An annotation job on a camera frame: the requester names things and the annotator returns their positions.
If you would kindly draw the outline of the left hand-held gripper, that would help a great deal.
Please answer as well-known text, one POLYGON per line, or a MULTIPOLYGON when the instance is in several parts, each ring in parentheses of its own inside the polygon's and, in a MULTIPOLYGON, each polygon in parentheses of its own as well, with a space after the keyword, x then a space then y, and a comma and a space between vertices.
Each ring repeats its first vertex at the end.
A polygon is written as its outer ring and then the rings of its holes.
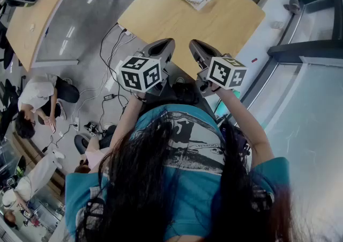
POLYGON ((146 48, 120 61, 115 72, 125 89, 159 96, 167 84, 166 65, 175 50, 175 40, 162 39, 146 48))

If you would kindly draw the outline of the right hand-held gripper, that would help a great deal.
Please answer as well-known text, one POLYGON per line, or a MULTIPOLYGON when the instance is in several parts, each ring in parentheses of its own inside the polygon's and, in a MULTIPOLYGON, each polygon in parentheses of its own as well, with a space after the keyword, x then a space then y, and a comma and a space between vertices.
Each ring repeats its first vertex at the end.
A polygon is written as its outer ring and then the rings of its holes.
POLYGON ((225 90, 233 90, 243 83, 248 68, 235 58, 222 57, 214 47, 197 39, 189 43, 195 61, 202 69, 197 73, 196 85, 203 97, 213 94, 210 82, 225 90))

